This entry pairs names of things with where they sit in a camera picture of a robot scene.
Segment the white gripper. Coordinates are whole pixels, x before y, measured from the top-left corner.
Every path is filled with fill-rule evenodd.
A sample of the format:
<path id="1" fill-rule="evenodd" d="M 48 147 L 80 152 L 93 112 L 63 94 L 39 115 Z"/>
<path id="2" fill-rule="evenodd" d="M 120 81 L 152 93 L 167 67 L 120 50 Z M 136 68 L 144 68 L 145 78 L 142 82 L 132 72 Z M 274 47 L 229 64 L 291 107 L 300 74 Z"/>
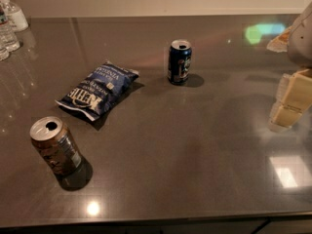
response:
<path id="1" fill-rule="evenodd" d="M 300 67 L 312 68 L 312 2 L 266 47 L 275 53 L 288 51 L 290 60 Z M 272 106 L 268 128 L 275 133 L 290 129 L 312 105 L 312 70 L 284 74 Z"/>

